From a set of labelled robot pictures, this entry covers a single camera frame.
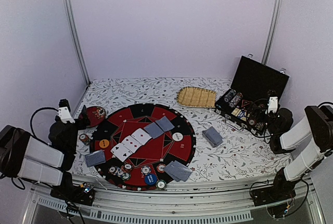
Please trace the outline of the multicolour chip stack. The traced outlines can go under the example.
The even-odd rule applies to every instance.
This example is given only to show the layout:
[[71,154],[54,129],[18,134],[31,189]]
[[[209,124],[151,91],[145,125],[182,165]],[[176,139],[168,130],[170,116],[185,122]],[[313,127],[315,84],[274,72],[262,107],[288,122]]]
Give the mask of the multicolour chip stack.
[[80,134],[79,140],[86,146],[89,145],[90,143],[90,138],[87,134]]

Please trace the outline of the orange big blind button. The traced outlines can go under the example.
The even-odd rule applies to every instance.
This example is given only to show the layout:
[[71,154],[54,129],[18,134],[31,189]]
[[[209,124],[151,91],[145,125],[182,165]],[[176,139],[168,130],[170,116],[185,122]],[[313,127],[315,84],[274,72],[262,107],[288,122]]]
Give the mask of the orange big blind button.
[[108,146],[110,145],[110,142],[109,140],[107,139],[103,139],[99,142],[99,146],[102,148],[102,149],[105,149],[107,148]]

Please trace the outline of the dealt blue card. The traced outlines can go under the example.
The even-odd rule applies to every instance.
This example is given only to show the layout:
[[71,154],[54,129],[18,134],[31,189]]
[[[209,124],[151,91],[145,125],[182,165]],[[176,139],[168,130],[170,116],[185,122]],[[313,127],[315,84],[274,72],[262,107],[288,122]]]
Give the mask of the dealt blue card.
[[106,161],[104,150],[98,150],[84,156],[87,167],[103,164]]
[[168,164],[164,171],[177,182],[183,180],[181,170],[175,164]]

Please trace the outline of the round red black poker mat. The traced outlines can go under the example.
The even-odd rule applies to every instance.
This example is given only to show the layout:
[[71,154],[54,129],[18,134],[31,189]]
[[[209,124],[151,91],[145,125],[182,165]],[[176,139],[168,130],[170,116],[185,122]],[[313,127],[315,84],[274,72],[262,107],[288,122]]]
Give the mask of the round red black poker mat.
[[[125,137],[139,128],[144,129],[145,126],[164,116],[174,125],[172,130],[164,132],[156,139],[150,139],[124,162],[121,162],[111,153],[111,149],[116,144],[121,143]],[[182,141],[176,142],[172,139],[172,135],[176,132],[183,134]],[[110,142],[110,145],[105,149],[99,146],[99,142],[103,139]],[[132,191],[154,190],[156,188],[156,184],[147,185],[145,183],[145,175],[141,173],[143,166],[151,167],[150,174],[156,175],[157,181],[164,180],[169,183],[173,179],[166,172],[159,173],[157,165],[165,164],[167,166],[173,161],[178,161],[188,166],[194,157],[195,149],[195,131],[190,122],[176,110],[153,103],[133,104],[111,113],[97,126],[89,144],[91,153],[98,150],[104,150],[105,153],[106,161],[95,166],[97,172],[109,183]],[[126,163],[131,164],[133,169],[129,172],[131,178],[124,181],[116,176],[116,172],[119,169],[124,170],[123,165]]]

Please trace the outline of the blue white poker chip stack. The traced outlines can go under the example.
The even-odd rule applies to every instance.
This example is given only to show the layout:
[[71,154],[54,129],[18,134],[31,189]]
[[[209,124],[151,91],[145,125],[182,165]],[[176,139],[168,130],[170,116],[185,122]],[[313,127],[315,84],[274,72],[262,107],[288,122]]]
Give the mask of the blue white poker chip stack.
[[129,172],[126,172],[122,169],[119,169],[117,172],[116,172],[116,176],[120,177],[122,180],[124,181],[127,181],[131,178],[131,175]]

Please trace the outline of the red white poker chip stack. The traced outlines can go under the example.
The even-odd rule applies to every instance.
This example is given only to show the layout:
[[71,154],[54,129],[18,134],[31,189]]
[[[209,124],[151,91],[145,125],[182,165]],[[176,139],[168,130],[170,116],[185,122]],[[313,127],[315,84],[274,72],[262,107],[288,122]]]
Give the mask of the red white poker chip stack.
[[158,165],[157,165],[157,171],[158,171],[159,173],[164,173],[164,172],[165,172],[165,171],[164,171],[165,167],[166,167],[165,164],[158,164]]

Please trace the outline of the blue small blind button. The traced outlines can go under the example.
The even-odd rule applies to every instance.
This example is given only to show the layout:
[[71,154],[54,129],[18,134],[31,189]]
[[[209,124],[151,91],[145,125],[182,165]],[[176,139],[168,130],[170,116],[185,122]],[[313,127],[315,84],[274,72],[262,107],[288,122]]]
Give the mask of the blue small blind button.
[[144,181],[147,185],[155,185],[157,182],[157,176],[154,174],[148,174],[145,176]]

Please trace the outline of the white dealer button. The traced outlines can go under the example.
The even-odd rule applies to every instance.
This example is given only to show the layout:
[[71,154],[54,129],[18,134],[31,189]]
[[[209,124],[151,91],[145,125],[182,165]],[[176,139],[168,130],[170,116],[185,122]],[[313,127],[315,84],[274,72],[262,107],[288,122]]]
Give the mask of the white dealer button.
[[184,138],[182,133],[176,132],[172,135],[172,139],[176,142],[182,141]]

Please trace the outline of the green poker chip stack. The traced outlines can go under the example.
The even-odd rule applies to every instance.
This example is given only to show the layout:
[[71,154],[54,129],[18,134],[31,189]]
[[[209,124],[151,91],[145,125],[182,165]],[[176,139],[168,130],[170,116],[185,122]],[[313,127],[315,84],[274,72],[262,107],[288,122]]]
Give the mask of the green poker chip stack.
[[156,187],[159,190],[164,190],[166,188],[166,186],[167,186],[167,183],[164,180],[158,180],[156,182]]

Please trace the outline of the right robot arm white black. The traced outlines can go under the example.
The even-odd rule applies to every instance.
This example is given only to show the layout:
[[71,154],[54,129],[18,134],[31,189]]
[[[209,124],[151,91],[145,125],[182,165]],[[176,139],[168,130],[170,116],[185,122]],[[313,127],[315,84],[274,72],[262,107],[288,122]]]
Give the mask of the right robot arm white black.
[[332,152],[332,103],[307,106],[305,116],[294,126],[290,110],[282,108],[268,129],[273,153],[298,154],[275,175],[268,198],[274,202],[293,197],[295,185]]

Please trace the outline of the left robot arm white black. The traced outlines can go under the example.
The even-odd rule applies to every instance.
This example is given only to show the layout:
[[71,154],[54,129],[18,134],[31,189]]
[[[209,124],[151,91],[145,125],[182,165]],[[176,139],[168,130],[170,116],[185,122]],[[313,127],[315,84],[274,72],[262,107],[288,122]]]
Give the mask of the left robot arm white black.
[[1,178],[24,179],[51,188],[50,195],[71,204],[91,206],[95,191],[75,186],[69,172],[76,155],[78,131],[90,125],[87,108],[73,119],[68,106],[59,107],[49,129],[50,143],[11,125],[1,130]]

